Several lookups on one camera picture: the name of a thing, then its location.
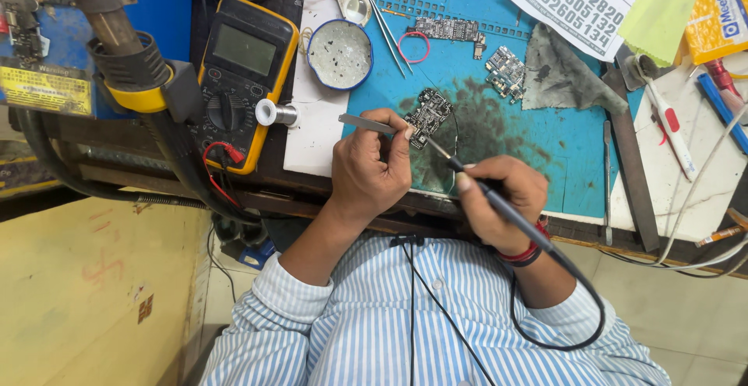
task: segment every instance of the circuit board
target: circuit board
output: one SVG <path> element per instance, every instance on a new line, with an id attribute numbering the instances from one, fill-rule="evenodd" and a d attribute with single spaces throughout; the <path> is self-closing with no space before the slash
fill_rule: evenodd
<path id="1" fill-rule="evenodd" d="M 426 144 L 425 137 L 431 137 L 439 129 L 441 123 L 452 113 L 453 106 L 431 88 L 421 91 L 418 103 L 420 106 L 415 114 L 408 113 L 403 119 L 416 128 L 411 135 L 411 145 L 422 150 Z"/>
<path id="2" fill-rule="evenodd" d="M 481 60 L 483 50 L 485 50 L 485 34 L 478 31 L 478 25 L 478 21 L 432 19 L 419 16 L 416 18 L 416 26 L 407 27 L 406 32 L 417 31 L 430 39 L 472 41 L 474 46 L 473 59 Z"/>
<path id="3" fill-rule="evenodd" d="M 520 62 L 506 46 L 499 47 L 485 63 L 485 68 L 491 71 L 486 82 L 493 85 L 499 95 L 506 98 L 512 96 L 510 103 L 522 99 L 524 96 L 524 63 Z"/>

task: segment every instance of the multimeter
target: multimeter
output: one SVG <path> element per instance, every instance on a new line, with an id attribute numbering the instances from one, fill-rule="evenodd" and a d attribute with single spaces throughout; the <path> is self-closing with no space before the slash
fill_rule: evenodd
<path id="1" fill-rule="evenodd" d="M 201 154 L 211 143 L 225 142 L 244 158 L 221 160 L 223 149 L 211 148 L 208 164 L 226 161 L 233 173 L 254 171 L 268 133 L 254 108 L 261 99 L 278 101 L 297 44 L 298 29 L 288 19 L 248 0 L 219 2 L 198 75 L 205 113 L 190 132 Z"/>

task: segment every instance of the striped shirt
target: striped shirt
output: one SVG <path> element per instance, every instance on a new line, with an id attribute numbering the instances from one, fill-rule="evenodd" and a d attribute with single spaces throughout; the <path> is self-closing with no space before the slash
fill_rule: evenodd
<path id="1" fill-rule="evenodd" d="M 296 280 L 271 257 L 232 310 L 202 384 L 410 383 L 410 307 L 415 306 L 415 384 L 489 384 L 392 237 L 361 236 L 327 286 Z M 649 350 L 605 301 L 605 329 L 573 352 L 523 339 L 510 320 L 510 272 L 495 254 L 465 241 L 427 238 L 414 264 L 494 383 L 670 384 Z M 577 284 L 563 303 L 515 314 L 534 339 L 573 345 L 587 339 L 599 310 Z"/>

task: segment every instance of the green cloth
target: green cloth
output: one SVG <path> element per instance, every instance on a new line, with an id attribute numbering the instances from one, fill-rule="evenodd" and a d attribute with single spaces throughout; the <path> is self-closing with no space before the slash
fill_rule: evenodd
<path id="1" fill-rule="evenodd" d="M 643 53 L 666 68 L 676 58 L 696 0 L 636 0 L 618 34 L 634 53 Z"/>

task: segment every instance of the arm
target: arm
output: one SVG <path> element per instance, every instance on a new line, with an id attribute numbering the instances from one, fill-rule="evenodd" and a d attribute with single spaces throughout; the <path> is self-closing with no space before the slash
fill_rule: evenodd
<path id="1" fill-rule="evenodd" d="M 390 141 L 378 132 L 357 128 L 333 148 L 332 196 L 309 228 L 279 258 L 296 279 L 327 285 L 333 268 L 377 215 L 411 187 L 409 139 L 413 127 L 389 108 L 361 116 L 399 132 Z M 380 161 L 387 156 L 387 163 Z"/>
<path id="2" fill-rule="evenodd" d="M 333 150 L 333 193 L 284 254 L 268 259 L 216 339 L 202 384 L 306 384 L 309 333 L 332 294 L 330 274 L 364 228 L 411 186 L 413 128 L 390 109 L 363 116 L 398 129 L 392 141 L 365 129 Z M 386 155 L 388 162 L 380 161 Z"/>
<path id="3" fill-rule="evenodd" d="M 502 180 L 507 199 L 526 219 L 536 221 L 547 200 L 548 183 L 543 175 L 518 159 L 501 155 L 466 166 L 465 173 L 456 177 L 462 207 L 475 234 L 502 254 L 525 252 L 529 238 L 491 208 L 473 177 Z M 513 269 L 530 314 L 520 326 L 530 336 L 555 345 L 572 345 L 592 336 L 600 310 L 592 295 L 566 269 L 545 252 L 530 265 Z M 649 350 L 631 338 L 628 326 L 616 318 L 607 300 L 603 302 L 603 332 L 581 352 L 612 384 L 669 384 L 667 373 L 649 358 Z M 563 338 L 548 333 L 547 327 Z"/>

